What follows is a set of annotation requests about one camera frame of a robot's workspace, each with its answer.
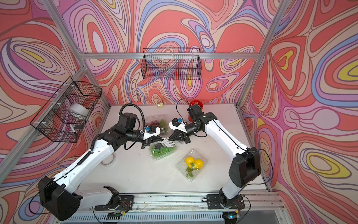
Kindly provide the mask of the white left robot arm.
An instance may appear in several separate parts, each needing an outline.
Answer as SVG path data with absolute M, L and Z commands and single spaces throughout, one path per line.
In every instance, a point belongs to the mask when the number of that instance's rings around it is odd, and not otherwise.
M 78 210 L 96 206 L 117 210 L 121 197 L 113 187 L 87 191 L 80 191 L 78 187 L 95 167 L 127 142 L 139 142 L 146 147 L 163 140 L 157 126 L 143 126 L 142 130 L 136 130 L 137 119 L 132 113 L 121 114 L 118 123 L 97 135 L 87 152 L 75 162 L 54 177 L 41 179 L 38 184 L 41 206 L 60 221 L 69 219 Z

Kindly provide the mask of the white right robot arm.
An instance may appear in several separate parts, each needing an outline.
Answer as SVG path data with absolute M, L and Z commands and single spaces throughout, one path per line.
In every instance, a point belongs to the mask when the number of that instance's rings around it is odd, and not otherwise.
M 190 136 L 203 131 L 224 149 L 231 159 L 229 180 L 218 194 L 207 195 L 206 200 L 209 209 L 235 208 L 235 202 L 241 200 L 239 193 L 261 175 L 260 152 L 237 140 L 212 112 L 205 113 L 198 105 L 189 106 L 187 111 L 193 122 L 186 124 L 182 118 L 173 118 L 169 122 L 173 130 L 169 140 L 188 144 L 191 142 Z

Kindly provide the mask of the white sticker sheet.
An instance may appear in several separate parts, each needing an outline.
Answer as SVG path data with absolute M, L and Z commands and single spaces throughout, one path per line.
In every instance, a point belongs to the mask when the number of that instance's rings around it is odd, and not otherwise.
M 173 141 L 169 141 L 168 138 L 164 138 L 162 141 L 159 142 L 162 146 L 167 148 L 176 147 L 176 144 Z

